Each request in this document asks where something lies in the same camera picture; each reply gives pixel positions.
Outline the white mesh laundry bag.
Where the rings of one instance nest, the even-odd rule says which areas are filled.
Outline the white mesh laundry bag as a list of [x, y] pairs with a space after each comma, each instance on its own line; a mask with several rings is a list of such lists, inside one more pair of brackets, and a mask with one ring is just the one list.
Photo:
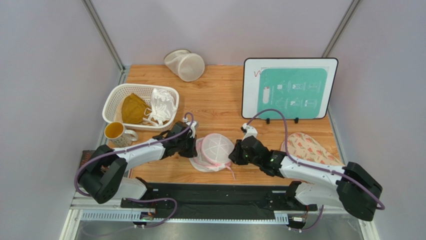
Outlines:
[[197, 156], [189, 158], [190, 164], [199, 172], [219, 172], [227, 169], [235, 180], [235, 173], [231, 169], [232, 161], [229, 155], [234, 150], [234, 144], [226, 136], [211, 133], [195, 142]]

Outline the white bra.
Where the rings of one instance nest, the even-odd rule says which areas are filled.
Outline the white bra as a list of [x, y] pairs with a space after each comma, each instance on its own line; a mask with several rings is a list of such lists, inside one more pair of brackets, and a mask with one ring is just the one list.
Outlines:
[[153, 89], [150, 103], [150, 108], [148, 107], [144, 112], [145, 114], [148, 112], [148, 114], [143, 121], [155, 127], [163, 126], [170, 121], [178, 109], [174, 97], [162, 88]]

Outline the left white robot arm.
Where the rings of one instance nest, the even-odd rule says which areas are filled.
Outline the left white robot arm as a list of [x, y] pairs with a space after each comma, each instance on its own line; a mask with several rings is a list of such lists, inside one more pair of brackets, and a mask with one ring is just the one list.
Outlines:
[[197, 121], [178, 121], [172, 129], [134, 146], [110, 148], [101, 145], [77, 171], [74, 186], [80, 194], [92, 197], [98, 204], [113, 198], [140, 200], [148, 189], [147, 183], [125, 177], [125, 173], [175, 154], [184, 158], [197, 156], [197, 127]]

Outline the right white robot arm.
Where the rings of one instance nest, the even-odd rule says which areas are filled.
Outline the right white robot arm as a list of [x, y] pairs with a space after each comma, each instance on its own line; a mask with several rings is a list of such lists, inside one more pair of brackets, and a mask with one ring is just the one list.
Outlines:
[[254, 136], [237, 140], [229, 159], [236, 165], [253, 164], [271, 177], [299, 180], [290, 196], [303, 205], [343, 208], [369, 222], [377, 210], [384, 210], [382, 186], [356, 162], [345, 166], [310, 162], [269, 150]]

